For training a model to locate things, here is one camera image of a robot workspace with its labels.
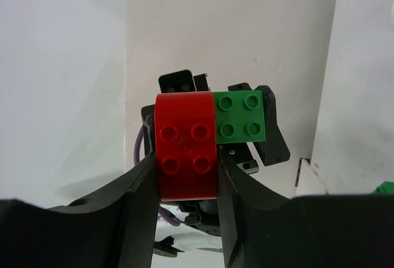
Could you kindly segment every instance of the red lego brick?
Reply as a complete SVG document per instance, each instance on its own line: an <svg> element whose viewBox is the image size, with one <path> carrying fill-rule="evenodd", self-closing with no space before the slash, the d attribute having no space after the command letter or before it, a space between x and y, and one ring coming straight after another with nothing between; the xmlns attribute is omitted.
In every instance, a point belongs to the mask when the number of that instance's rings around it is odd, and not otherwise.
<svg viewBox="0 0 394 268"><path fill-rule="evenodd" d="M211 92L159 94L155 105L155 139L162 201L217 198Z"/></svg>

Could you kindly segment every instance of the green lego brick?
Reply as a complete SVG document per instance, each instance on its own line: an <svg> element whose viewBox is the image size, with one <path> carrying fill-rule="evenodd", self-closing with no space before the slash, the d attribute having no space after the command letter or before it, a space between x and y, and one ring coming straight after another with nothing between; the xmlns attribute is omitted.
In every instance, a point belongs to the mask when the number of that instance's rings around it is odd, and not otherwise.
<svg viewBox="0 0 394 268"><path fill-rule="evenodd" d="M213 92L218 144L265 141L261 91Z"/></svg>
<svg viewBox="0 0 394 268"><path fill-rule="evenodd" d="M394 182L383 182L378 188L375 189L376 194L394 194Z"/></svg>

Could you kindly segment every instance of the lego stud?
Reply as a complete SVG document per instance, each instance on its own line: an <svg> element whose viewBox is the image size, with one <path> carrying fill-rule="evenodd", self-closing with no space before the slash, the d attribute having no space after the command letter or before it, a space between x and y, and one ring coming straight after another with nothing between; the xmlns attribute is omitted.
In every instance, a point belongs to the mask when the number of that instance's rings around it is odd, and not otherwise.
<svg viewBox="0 0 394 268"><path fill-rule="evenodd" d="M208 126L202 123L194 125L191 129L191 137L198 142L204 142L208 140L210 134L211 132L209 131Z"/></svg>
<svg viewBox="0 0 394 268"><path fill-rule="evenodd" d="M235 133L235 128L230 123L222 124L219 127L219 134L222 137L226 137L229 139L234 136L234 133Z"/></svg>
<svg viewBox="0 0 394 268"><path fill-rule="evenodd" d="M193 169L198 174L206 174L211 169L211 160L207 156L197 156L193 159Z"/></svg>
<svg viewBox="0 0 394 268"><path fill-rule="evenodd" d="M259 106L260 100L255 95L249 95L245 98L244 104L248 110L255 110Z"/></svg>
<svg viewBox="0 0 394 268"><path fill-rule="evenodd" d="M249 136L256 136L261 132L261 125L256 122L250 122L245 126L245 131Z"/></svg>
<svg viewBox="0 0 394 268"><path fill-rule="evenodd" d="M173 157L165 157L161 162L161 169L168 176L173 176L179 172L178 161Z"/></svg>
<svg viewBox="0 0 394 268"><path fill-rule="evenodd" d="M221 97L217 103L221 111L230 111L233 108L233 100L231 97Z"/></svg>
<svg viewBox="0 0 394 268"><path fill-rule="evenodd" d="M178 139L178 130L171 125L163 126L160 129L160 139L165 143L173 143Z"/></svg>

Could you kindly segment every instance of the white surface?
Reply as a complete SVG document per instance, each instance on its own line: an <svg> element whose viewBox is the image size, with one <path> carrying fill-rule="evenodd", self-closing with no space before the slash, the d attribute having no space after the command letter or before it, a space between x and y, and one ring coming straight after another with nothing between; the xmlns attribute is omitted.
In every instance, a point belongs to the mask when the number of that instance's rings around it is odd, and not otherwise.
<svg viewBox="0 0 394 268"><path fill-rule="evenodd" d="M394 181L393 0L337 0L312 166L329 193Z"/></svg>
<svg viewBox="0 0 394 268"><path fill-rule="evenodd" d="M299 183L295 194L297 196L327 194L326 186L319 179L314 167L306 160L301 161Z"/></svg>
<svg viewBox="0 0 394 268"><path fill-rule="evenodd" d="M132 165L140 109L155 102L158 77L188 68L195 75L208 73L213 91L239 82L271 86L292 157L269 168L260 163L254 177L293 196L299 158L312 153L334 4L127 0L126 167Z"/></svg>
<svg viewBox="0 0 394 268"><path fill-rule="evenodd" d="M0 198L69 203L123 172L125 8L0 0Z"/></svg>
<svg viewBox="0 0 394 268"><path fill-rule="evenodd" d="M224 267L222 253L213 253L211 251L193 250L186 253L179 253L177 258L165 258L153 255L152 268L186 268L186 267L203 267L203 268L220 268Z"/></svg>
<svg viewBox="0 0 394 268"><path fill-rule="evenodd" d="M173 215L177 217L178 220L182 222L184 222L185 218L189 215L188 213L181 212L177 206L163 205L163 208L168 209ZM205 232L199 231L190 226L186 226L185 224L180 224L177 227L172 226L161 216L159 216L158 223L156 225L155 241L160 242L161 240L164 240L168 236L174 234L183 234L183 233L192 233L192 232L206 235Z"/></svg>
<svg viewBox="0 0 394 268"><path fill-rule="evenodd" d="M174 248L180 251L191 251L199 248L213 248L216 250L222 249L222 239L220 237L200 234L200 233L187 233L173 235Z"/></svg>

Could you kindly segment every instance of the toy brick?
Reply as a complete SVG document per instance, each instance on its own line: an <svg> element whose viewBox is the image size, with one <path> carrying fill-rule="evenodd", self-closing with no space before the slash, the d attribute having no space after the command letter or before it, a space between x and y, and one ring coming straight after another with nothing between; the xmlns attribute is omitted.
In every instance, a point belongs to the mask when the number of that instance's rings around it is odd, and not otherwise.
<svg viewBox="0 0 394 268"><path fill-rule="evenodd" d="M162 201L217 197L211 92L159 94L155 104L155 142Z"/></svg>
<svg viewBox="0 0 394 268"><path fill-rule="evenodd" d="M377 194L394 194L394 182L383 182L374 193Z"/></svg>
<svg viewBox="0 0 394 268"><path fill-rule="evenodd" d="M213 92L218 144L265 141L260 91Z"/></svg>

